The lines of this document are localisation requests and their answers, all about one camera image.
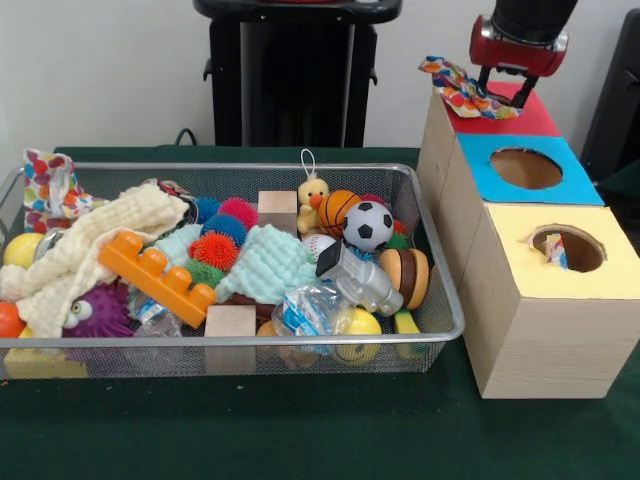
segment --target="toy burger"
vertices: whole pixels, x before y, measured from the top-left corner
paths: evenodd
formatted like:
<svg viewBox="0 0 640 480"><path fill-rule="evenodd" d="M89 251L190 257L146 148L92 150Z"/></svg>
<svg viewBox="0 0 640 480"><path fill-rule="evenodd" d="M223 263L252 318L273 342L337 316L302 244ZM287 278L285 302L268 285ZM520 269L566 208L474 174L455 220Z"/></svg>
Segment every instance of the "toy burger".
<svg viewBox="0 0 640 480"><path fill-rule="evenodd" d="M389 275L393 288L404 298L403 307L418 308L427 294L429 261L415 248L385 250L379 258L380 267Z"/></svg>

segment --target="orange spiky ball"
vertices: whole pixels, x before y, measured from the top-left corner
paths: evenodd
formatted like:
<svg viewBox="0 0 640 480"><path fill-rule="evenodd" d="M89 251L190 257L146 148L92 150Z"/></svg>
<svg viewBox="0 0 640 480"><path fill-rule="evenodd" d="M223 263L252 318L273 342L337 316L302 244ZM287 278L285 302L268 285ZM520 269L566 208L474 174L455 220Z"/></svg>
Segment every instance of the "orange spiky ball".
<svg viewBox="0 0 640 480"><path fill-rule="evenodd" d="M238 258L238 247L230 237L209 232L191 244L189 255L199 262L228 272Z"/></svg>

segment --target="colorful polka dot cloth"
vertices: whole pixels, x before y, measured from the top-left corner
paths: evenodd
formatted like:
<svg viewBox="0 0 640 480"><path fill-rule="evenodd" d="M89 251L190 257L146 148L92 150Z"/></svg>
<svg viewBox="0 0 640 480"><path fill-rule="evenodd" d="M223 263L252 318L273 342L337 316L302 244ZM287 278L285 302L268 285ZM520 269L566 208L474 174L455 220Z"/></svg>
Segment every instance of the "colorful polka dot cloth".
<svg viewBox="0 0 640 480"><path fill-rule="evenodd" d="M24 160L25 232L69 228L75 219L106 203L78 185L73 160L66 155L28 149Z"/></svg>
<svg viewBox="0 0 640 480"><path fill-rule="evenodd" d="M419 68L431 74L433 86L459 117L505 120L522 113L521 109L505 105L480 91L477 80L443 57L428 56Z"/></svg>

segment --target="basketball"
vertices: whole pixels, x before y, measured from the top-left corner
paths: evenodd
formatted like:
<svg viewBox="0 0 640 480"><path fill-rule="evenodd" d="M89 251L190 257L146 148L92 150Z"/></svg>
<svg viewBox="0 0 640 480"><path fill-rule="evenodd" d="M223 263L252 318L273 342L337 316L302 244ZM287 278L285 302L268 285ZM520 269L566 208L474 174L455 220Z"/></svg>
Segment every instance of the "basketball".
<svg viewBox="0 0 640 480"><path fill-rule="evenodd" d="M318 219L322 229L332 237L341 237L344 216L359 202L360 197L349 190L336 190L329 194L318 208Z"/></svg>

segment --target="purple spiky ball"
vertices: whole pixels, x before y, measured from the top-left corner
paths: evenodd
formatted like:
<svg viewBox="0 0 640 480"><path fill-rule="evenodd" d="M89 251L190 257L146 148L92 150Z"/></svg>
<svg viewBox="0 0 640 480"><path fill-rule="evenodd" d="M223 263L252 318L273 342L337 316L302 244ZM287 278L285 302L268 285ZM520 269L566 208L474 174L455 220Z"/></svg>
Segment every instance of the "purple spiky ball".
<svg viewBox="0 0 640 480"><path fill-rule="evenodd" d="M127 296L129 290L124 284L98 285L76 299L70 315L81 320L73 328L63 328L63 337L130 337L127 317Z"/></svg>

